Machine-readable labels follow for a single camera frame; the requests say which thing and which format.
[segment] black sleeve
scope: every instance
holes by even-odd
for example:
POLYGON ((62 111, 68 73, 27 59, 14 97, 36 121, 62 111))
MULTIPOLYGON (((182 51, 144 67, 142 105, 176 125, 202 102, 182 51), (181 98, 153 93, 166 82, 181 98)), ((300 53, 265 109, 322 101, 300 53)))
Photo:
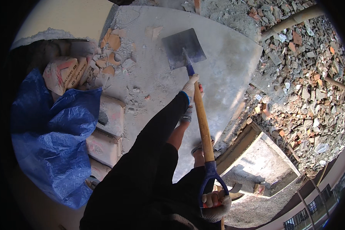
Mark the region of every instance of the black sleeve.
POLYGON ((111 223, 114 218, 124 218, 135 205, 148 205, 153 196, 152 188, 162 146, 188 106, 186 94, 180 92, 147 123, 130 151, 96 186, 80 222, 81 229, 87 229, 87 223, 94 224, 95 219, 111 223))

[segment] shovel blade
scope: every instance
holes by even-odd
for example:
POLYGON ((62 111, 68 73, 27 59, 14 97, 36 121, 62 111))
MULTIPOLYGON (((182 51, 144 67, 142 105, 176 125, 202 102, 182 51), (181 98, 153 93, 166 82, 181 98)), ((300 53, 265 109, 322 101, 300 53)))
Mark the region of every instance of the shovel blade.
POLYGON ((186 66, 187 60, 183 48, 185 48, 192 63, 206 60, 206 55, 193 28, 165 37, 162 39, 162 43, 165 47, 170 70, 186 66))

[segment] blue d-grip handle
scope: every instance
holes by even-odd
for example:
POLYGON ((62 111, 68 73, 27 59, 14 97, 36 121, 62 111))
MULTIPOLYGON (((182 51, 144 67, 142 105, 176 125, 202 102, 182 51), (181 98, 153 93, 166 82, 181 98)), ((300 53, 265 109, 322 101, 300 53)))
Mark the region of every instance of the blue d-grip handle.
POLYGON ((199 191, 199 195, 198 195, 198 203, 199 203, 200 208, 203 208, 202 195, 203 195, 203 191, 205 190, 206 184, 207 184, 209 179, 216 179, 224 188, 225 196, 229 195, 229 190, 227 189, 225 182, 217 174, 216 161, 205 162, 205 168, 206 168, 206 175, 205 175, 205 178, 203 179, 203 183, 200 187, 200 191, 199 191))

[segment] hand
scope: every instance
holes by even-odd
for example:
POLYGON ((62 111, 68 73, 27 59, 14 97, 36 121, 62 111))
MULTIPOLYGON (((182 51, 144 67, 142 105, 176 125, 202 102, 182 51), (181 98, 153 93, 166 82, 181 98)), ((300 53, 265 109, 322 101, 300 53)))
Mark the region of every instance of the hand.
POLYGON ((221 205, 221 202, 223 201, 225 197, 225 191, 214 191, 207 194, 202 195, 202 202, 204 208, 211 208, 211 207, 217 207, 221 205))
POLYGON ((199 86, 200 95, 203 98, 203 96, 205 95, 205 92, 203 92, 203 86, 200 82, 198 82, 198 86, 199 86))
POLYGON ((189 99, 189 104, 193 104, 194 101, 194 83, 198 81, 199 75, 193 74, 193 76, 189 76, 189 81, 184 85, 182 91, 186 93, 189 99))
POLYGON ((229 213, 231 208, 231 197, 225 196, 225 191, 214 191, 202 195, 203 207, 202 218, 211 223, 216 223, 223 216, 229 213))

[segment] sandal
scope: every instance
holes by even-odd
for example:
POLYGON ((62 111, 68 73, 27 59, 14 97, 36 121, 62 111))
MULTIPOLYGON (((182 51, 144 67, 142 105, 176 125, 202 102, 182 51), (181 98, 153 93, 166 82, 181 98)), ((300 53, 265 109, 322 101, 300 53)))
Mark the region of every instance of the sandal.
MULTIPOLYGON (((213 144, 212 144, 212 147, 213 145, 215 144, 215 137, 214 136, 211 136, 211 141, 213 141, 213 144)), ((202 142, 197 146, 197 147, 194 147, 191 151, 191 155, 193 156, 194 152, 197 151, 197 150, 202 150, 202 142)))

